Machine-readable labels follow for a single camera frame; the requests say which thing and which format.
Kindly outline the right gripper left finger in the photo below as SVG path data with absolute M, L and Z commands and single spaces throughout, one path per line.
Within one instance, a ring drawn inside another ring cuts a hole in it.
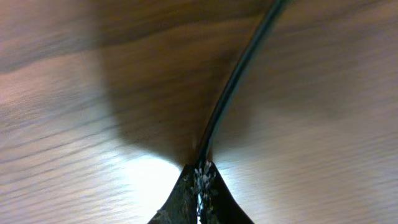
M 186 165 L 163 206 L 148 224 L 197 224 L 194 167 Z

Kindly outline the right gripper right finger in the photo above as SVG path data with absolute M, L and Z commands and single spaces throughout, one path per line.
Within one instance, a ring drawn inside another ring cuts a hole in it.
M 254 224 L 236 203 L 213 162 L 206 161 L 201 173 L 200 222 L 205 224 Z

